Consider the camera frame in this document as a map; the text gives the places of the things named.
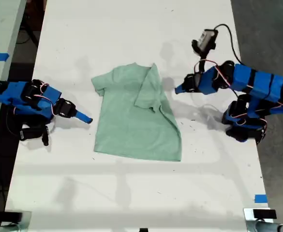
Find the folded sleeve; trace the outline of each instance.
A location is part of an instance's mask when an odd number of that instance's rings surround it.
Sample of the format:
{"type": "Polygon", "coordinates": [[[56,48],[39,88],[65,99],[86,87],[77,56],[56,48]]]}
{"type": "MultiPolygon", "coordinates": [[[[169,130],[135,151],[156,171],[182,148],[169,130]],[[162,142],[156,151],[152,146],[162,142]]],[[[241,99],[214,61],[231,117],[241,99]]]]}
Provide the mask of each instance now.
{"type": "Polygon", "coordinates": [[[149,70],[144,82],[141,85],[135,106],[143,109],[151,109],[157,112],[160,105],[160,80],[156,65],[154,64],[149,70]]]}
{"type": "Polygon", "coordinates": [[[114,83],[114,72],[115,70],[112,70],[106,74],[96,76],[91,79],[92,84],[94,85],[95,91],[98,93],[99,96],[103,96],[105,93],[105,90],[112,86],[114,83]]]}

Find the cable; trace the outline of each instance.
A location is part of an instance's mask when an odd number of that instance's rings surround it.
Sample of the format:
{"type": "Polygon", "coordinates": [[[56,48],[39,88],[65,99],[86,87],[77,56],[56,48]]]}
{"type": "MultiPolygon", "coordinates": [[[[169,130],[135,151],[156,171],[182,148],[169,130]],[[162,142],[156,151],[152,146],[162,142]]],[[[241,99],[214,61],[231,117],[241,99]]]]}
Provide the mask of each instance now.
{"type": "Polygon", "coordinates": [[[265,130],[265,134],[266,134],[266,130],[267,130],[267,121],[263,118],[259,118],[260,120],[265,122],[265,126],[264,126],[264,130],[265,130]]]}
{"type": "Polygon", "coordinates": [[[215,65],[219,66],[217,62],[213,61],[213,60],[210,60],[210,59],[200,59],[195,65],[194,65],[194,73],[196,72],[196,66],[197,64],[199,64],[201,61],[208,61],[208,62],[211,62],[211,63],[214,63],[215,65]]]}
{"type": "MultiPolygon", "coordinates": [[[[279,102],[278,102],[278,106],[274,106],[274,107],[271,107],[270,109],[276,109],[276,108],[280,108],[281,106],[283,106],[282,104],[280,104],[279,102]]],[[[259,110],[255,110],[255,112],[259,112],[259,111],[263,111],[263,110],[267,110],[267,109],[259,109],[259,110]]],[[[231,116],[232,118],[237,118],[237,117],[241,117],[241,116],[244,116],[244,115],[246,115],[246,114],[248,114],[248,113],[243,113],[243,114],[241,114],[241,115],[237,115],[237,116],[231,116]]]]}
{"type": "Polygon", "coordinates": [[[43,83],[43,84],[40,86],[40,92],[41,92],[41,93],[44,93],[43,90],[42,90],[42,87],[43,87],[43,86],[48,86],[48,85],[49,85],[48,83],[43,83]]]}
{"type": "MultiPolygon", "coordinates": [[[[201,60],[199,60],[195,65],[194,65],[194,73],[196,72],[196,66],[197,66],[197,64],[199,63],[199,62],[201,62],[201,61],[208,61],[208,62],[211,62],[211,63],[214,63],[216,66],[215,66],[215,69],[218,71],[218,74],[217,74],[217,76],[216,76],[216,78],[214,78],[213,79],[213,81],[215,81],[216,79],[218,79],[218,77],[219,77],[219,75],[223,78],[223,80],[227,83],[227,85],[230,87],[231,85],[230,85],[230,83],[228,82],[228,80],[226,79],[226,77],[221,73],[221,71],[219,70],[219,68],[218,68],[218,63],[217,62],[215,62],[215,61],[213,61],[213,60],[209,60],[209,59],[201,59],[201,60]]],[[[233,92],[234,92],[234,94],[236,95],[236,97],[238,98],[238,94],[233,90],[233,89],[231,89],[233,92]]]]}
{"type": "Polygon", "coordinates": [[[6,114],[6,127],[7,127],[7,130],[10,132],[10,134],[18,137],[17,134],[13,133],[10,129],[9,129],[9,126],[8,126],[8,113],[9,113],[9,108],[7,108],[7,114],[6,114]]]}
{"type": "Polygon", "coordinates": [[[236,122],[237,123],[237,125],[239,125],[239,126],[242,126],[242,125],[244,125],[244,124],[246,124],[246,120],[244,120],[244,122],[242,123],[242,124],[239,124],[238,122],[236,122]]]}
{"type": "Polygon", "coordinates": [[[25,43],[27,43],[29,40],[30,40],[30,37],[28,37],[27,40],[25,40],[25,41],[23,41],[23,42],[16,43],[16,44],[25,44],[25,43]]]}
{"type": "Polygon", "coordinates": [[[4,182],[0,176],[0,185],[1,185],[1,194],[2,194],[2,199],[4,202],[6,202],[6,197],[5,197],[5,190],[4,190],[4,182]]]}
{"type": "Polygon", "coordinates": [[[42,95],[39,95],[39,94],[34,94],[33,96],[48,100],[51,103],[51,112],[54,116],[56,116],[56,114],[54,114],[54,112],[53,112],[53,103],[49,98],[42,96],[42,95]]]}
{"type": "Polygon", "coordinates": [[[218,73],[220,74],[220,76],[223,78],[223,80],[227,83],[228,87],[230,87],[230,83],[228,82],[228,80],[226,79],[226,77],[221,73],[221,71],[219,70],[218,66],[214,66],[214,68],[218,71],[218,73]]]}
{"type": "Polygon", "coordinates": [[[222,26],[223,26],[223,27],[226,27],[227,30],[228,30],[228,32],[229,32],[230,43],[231,43],[231,45],[232,45],[232,50],[233,50],[233,53],[234,53],[235,58],[238,60],[238,62],[239,62],[240,64],[244,65],[244,64],[240,61],[240,59],[238,58],[238,56],[236,55],[236,52],[235,52],[235,49],[234,49],[234,43],[233,43],[233,35],[232,35],[232,32],[231,32],[229,26],[228,26],[227,24],[225,24],[225,23],[222,23],[222,24],[217,25],[214,29],[216,30],[218,27],[222,27],[222,26]]]}
{"type": "Polygon", "coordinates": [[[232,89],[232,91],[234,92],[234,94],[236,95],[236,97],[238,98],[238,94],[232,89]]]}

